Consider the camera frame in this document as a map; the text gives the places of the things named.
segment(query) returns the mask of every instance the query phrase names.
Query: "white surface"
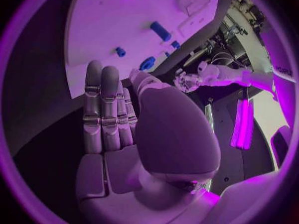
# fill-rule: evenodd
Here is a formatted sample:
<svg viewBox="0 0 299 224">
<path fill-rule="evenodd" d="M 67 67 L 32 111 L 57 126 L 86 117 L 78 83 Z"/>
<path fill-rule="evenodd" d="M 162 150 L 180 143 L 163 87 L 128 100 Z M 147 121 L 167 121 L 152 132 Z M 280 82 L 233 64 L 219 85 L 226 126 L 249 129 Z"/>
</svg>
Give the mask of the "white surface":
<svg viewBox="0 0 299 224">
<path fill-rule="evenodd" d="M 258 122 L 264 136 L 267 140 L 274 161 L 275 170 L 278 170 L 274 154 L 271 148 L 271 137 L 282 126 L 288 125 L 279 106 L 279 103 L 273 100 L 273 95 L 267 91 L 262 91 L 253 97 L 254 100 L 254 118 Z"/>
<path fill-rule="evenodd" d="M 153 71 L 180 44 L 214 19 L 218 0 L 73 0 L 65 36 L 66 74 L 72 98 L 83 93 L 88 62 L 113 65 L 129 76 L 149 56 Z M 172 34 L 168 42 L 150 29 L 158 21 Z M 118 57 L 117 47 L 126 55 Z"/>
<path fill-rule="evenodd" d="M 272 66 L 267 51 L 261 45 L 246 18 L 234 7 L 228 9 L 227 13 L 240 25 L 240 27 L 243 27 L 248 32 L 248 35 L 236 34 L 236 37 L 244 47 L 254 71 L 271 72 Z M 227 16 L 225 16 L 224 21 L 228 26 L 233 25 L 232 21 Z"/>
</svg>

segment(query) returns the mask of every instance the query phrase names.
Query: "purple light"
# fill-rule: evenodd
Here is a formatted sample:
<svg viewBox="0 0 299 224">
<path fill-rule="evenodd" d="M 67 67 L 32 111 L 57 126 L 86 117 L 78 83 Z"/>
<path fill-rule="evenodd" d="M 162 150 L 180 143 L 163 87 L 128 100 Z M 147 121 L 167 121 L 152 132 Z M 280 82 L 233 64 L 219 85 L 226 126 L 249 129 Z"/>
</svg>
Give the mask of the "purple light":
<svg viewBox="0 0 299 224">
<path fill-rule="evenodd" d="M 237 105 L 237 115 L 231 146 L 249 149 L 253 131 L 253 102 L 240 100 Z"/>
</svg>

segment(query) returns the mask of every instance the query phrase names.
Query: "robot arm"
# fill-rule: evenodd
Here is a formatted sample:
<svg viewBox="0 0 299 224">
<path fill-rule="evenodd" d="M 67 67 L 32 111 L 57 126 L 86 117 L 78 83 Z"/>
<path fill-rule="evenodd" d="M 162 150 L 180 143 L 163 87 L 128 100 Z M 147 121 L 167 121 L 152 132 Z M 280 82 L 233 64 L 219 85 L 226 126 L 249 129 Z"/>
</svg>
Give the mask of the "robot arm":
<svg viewBox="0 0 299 224">
<path fill-rule="evenodd" d="M 177 70 L 174 84 L 185 93 L 195 91 L 199 86 L 227 86 L 237 83 L 241 86 L 273 92 L 273 76 L 271 73 L 252 72 L 246 68 L 232 69 L 222 65 L 208 65 L 201 62 L 197 74 L 186 74 L 182 69 Z"/>
</svg>

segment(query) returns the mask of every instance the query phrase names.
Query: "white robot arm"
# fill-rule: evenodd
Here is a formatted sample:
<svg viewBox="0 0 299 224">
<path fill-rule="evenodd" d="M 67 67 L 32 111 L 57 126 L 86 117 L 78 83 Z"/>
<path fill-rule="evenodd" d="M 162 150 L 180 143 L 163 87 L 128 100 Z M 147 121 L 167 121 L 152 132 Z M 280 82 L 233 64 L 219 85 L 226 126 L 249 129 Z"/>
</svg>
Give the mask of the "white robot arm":
<svg viewBox="0 0 299 224">
<path fill-rule="evenodd" d="M 241 86 L 254 86 L 274 95 L 271 73 L 252 72 L 247 68 L 232 69 L 222 65 L 208 65 L 201 62 L 197 74 L 187 74 L 177 70 L 174 84 L 185 93 L 195 91 L 199 86 L 227 86 L 237 83 Z"/>
</svg>

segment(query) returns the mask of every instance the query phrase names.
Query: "blue cylinder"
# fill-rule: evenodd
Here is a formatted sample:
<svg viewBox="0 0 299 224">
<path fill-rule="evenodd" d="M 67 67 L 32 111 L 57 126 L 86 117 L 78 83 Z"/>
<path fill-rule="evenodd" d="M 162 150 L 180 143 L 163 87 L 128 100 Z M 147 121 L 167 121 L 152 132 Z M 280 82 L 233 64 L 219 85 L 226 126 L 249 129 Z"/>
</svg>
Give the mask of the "blue cylinder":
<svg viewBox="0 0 299 224">
<path fill-rule="evenodd" d="M 126 51 L 121 47 L 116 48 L 116 52 L 119 57 L 124 57 L 126 55 Z"/>
<path fill-rule="evenodd" d="M 155 62 L 155 58 L 153 56 L 150 56 L 148 58 L 146 58 L 140 65 L 139 70 L 143 71 L 143 70 L 148 70 L 151 67 L 153 67 Z"/>
<path fill-rule="evenodd" d="M 180 45 L 177 41 L 174 41 L 172 44 L 171 44 L 175 49 L 178 49 L 180 48 Z"/>
<path fill-rule="evenodd" d="M 150 25 L 150 28 L 159 36 L 163 41 L 169 41 L 171 39 L 171 34 L 162 27 L 157 21 Z"/>
</svg>

